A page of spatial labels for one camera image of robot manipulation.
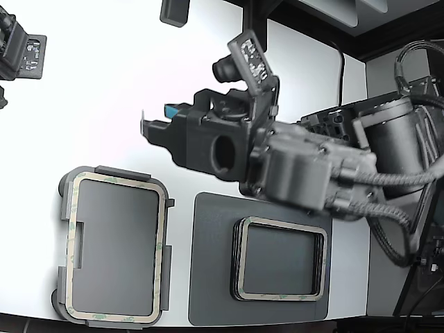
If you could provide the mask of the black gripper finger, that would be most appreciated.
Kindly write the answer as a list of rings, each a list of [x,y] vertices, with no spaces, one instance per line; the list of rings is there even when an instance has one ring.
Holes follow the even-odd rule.
[[[174,119],[186,119],[190,109],[193,105],[188,103],[180,103],[180,104],[165,104],[164,105],[164,115],[166,118],[170,120]]]
[[[170,122],[165,121],[149,121],[145,119],[144,111],[142,110],[142,118],[140,121],[141,135],[148,143],[155,146],[170,146]]]

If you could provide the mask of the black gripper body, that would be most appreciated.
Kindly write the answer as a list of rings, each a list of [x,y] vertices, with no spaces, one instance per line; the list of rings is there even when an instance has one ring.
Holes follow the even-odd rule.
[[[180,108],[171,121],[186,119],[184,167],[220,180],[245,180],[253,137],[258,128],[274,119],[280,79],[272,78],[258,96],[230,89],[222,94],[210,89],[195,93],[194,103]]]

